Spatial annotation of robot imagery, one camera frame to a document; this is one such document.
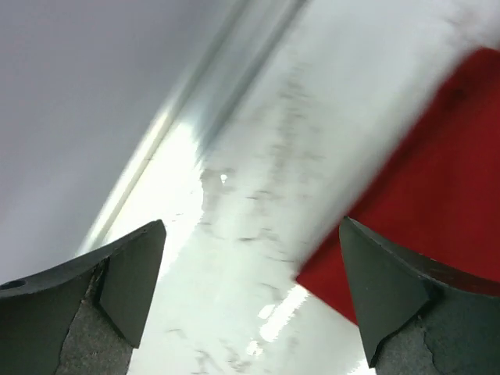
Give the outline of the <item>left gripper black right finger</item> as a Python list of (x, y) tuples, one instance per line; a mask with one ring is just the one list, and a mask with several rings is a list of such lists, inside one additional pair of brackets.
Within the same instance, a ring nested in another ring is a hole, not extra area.
[(497, 374), (499, 284), (345, 217), (341, 254), (369, 367), (378, 374)]

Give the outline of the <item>red t shirt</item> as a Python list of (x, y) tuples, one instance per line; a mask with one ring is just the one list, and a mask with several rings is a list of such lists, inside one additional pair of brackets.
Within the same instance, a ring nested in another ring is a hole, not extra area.
[[(460, 287), (499, 294), (499, 53), (471, 52), (348, 215), (458, 270)], [(354, 323), (404, 324), (435, 296), (385, 252), (349, 262), (333, 229), (296, 278)]]

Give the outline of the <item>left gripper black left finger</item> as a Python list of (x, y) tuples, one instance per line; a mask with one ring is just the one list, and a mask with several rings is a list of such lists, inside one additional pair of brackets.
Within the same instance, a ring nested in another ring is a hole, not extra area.
[(166, 229), (152, 221), (1, 286), (1, 372), (125, 374), (145, 330)]

